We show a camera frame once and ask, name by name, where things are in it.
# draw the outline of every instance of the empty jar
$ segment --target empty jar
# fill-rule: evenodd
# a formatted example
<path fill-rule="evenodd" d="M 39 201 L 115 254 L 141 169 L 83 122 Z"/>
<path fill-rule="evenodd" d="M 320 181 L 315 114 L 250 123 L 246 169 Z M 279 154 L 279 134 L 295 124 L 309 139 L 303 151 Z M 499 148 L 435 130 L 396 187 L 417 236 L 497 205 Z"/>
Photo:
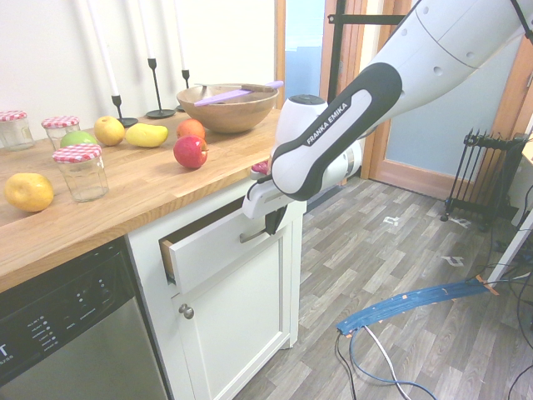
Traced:
<path fill-rule="evenodd" d="M 24 111 L 0 112 L 0 140 L 2 145 L 12 152 L 30 148 L 35 144 Z"/>
<path fill-rule="evenodd" d="M 66 146 L 56 150 L 52 157 L 77 202 L 96 200 L 109 191 L 103 169 L 102 148 L 97 144 Z"/>
<path fill-rule="evenodd" d="M 80 130 L 80 119 L 73 115 L 50 117 L 42 121 L 41 126 L 47 131 L 47 135 L 52 142 L 53 148 L 58 150 L 61 148 L 61 139 L 63 139 L 67 133 Z"/>

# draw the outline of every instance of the cabinet door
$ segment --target cabinet door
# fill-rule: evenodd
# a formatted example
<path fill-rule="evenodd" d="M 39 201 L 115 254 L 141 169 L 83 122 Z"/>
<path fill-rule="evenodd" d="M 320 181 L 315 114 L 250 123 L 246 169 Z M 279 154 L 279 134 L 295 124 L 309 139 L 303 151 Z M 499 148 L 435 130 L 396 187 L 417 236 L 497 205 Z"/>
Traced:
<path fill-rule="evenodd" d="M 196 400 L 230 399 L 288 340 L 291 225 L 228 266 L 198 295 L 173 299 Z"/>

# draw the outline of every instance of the wooden floor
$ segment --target wooden floor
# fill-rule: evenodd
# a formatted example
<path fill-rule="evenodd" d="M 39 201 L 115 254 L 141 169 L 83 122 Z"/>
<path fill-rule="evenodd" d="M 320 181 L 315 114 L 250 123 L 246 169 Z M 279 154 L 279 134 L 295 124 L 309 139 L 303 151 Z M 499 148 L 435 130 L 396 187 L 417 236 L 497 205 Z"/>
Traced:
<path fill-rule="evenodd" d="M 475 222 L 441 222 L 443 207 L 429 197 L 354 178 L 313 208 L 304 217 L 298 342 L 279 351 L 236 398 L 350 400 L 346 372 L 334 353 L 336 324 L 395 294 L 460 281 L 486 263 L 490 234 L 479 232 Z M 495 225 L 494 240 L 509 241 L 513 234 L 508 222 Z M 533 351 L 518 331 L 515 297 L 507 284 L 496 289 L 499 296 L 440 302 L 371 325 L 399 379 L 416 380 L 439 400 L 507 399 Z M 523 308 L 529 334 L 533 309 Z M 340 343 L 347 357 L 349 341 L 341 337 Z M 369 371 L 390 378 L 365 332 L 357 338 L 356 356 Z M 355 384 L 358 400 L 401 398 L 394 387 L 360 373 Z M 417 388 L 405 390 L 413 400 L 431 399 Z M 533 399 L 530 372 L 511 399 Z"/>

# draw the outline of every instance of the purple spatula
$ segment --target purple spatula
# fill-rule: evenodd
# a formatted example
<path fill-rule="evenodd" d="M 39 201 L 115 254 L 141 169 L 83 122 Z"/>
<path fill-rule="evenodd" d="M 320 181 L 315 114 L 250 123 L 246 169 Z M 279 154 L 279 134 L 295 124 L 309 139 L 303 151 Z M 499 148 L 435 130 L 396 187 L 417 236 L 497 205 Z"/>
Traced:
<path fill-rule="evenodd" d="M 278 89 L 283 86 L 283 81 L 274 81 L 267 83 L 264 86 L 268 86 L 270 88 Z M 219 102 L 225 102 L 226 100 L 229 100 L 231 98 L 238 98 L 240 96 L 244 96 L 245 94 L 249 94 L 254 92 L 253 90 L 244 90 L 244 89 L 237 89 L 232 90 L 230 92 L 217 94 L 216 96 L 211 96 L 207 98 L 203 98 L 202 100 L 198 100 L 194 103 L 196 107 L 200 106 L 206 106 L 207 104 L 213 104 L 213 103 L 219 103 Z"/>

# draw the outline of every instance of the stainless steel dishwasher door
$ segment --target stainless steel dishwasher door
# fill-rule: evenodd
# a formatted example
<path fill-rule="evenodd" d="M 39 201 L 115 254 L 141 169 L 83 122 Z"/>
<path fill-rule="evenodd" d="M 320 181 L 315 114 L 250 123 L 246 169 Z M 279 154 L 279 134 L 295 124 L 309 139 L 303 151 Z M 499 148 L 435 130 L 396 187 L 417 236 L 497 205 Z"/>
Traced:
<path fill-rule="evenodd" d="M 0 387 L 1 400 L 167 400 L 135 298 Z"/>

